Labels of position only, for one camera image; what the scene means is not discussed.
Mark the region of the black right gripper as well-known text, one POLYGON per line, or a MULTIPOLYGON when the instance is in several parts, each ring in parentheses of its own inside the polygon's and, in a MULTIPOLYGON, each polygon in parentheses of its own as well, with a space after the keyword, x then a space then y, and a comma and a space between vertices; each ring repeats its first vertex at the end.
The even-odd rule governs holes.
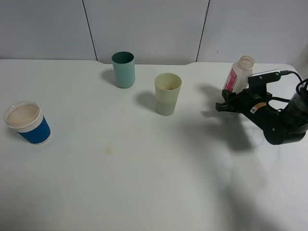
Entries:
POLYGON ((239 93, 222 90, 224 103, 216 103, 218 112, 242 113, 250 120, 265 120, 273 115, 265 97, 252 95, 249 89, 239 93))

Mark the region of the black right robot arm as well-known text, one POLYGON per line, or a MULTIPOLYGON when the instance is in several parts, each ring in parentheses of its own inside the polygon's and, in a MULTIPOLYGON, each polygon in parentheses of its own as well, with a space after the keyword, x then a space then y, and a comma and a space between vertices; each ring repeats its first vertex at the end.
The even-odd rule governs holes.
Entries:
POLYGON ((269 105, 271 100, 281 101, 267 92, 267 84, 279 78, 249 77, 248 88, 235 94, 222 91, 224 103, 216 103, 219 112, 240 113, 257 125, 265 139, 273 145, 298 142, 308 130, 308 81, 296 86, 296 94, 284 109, 269 105))

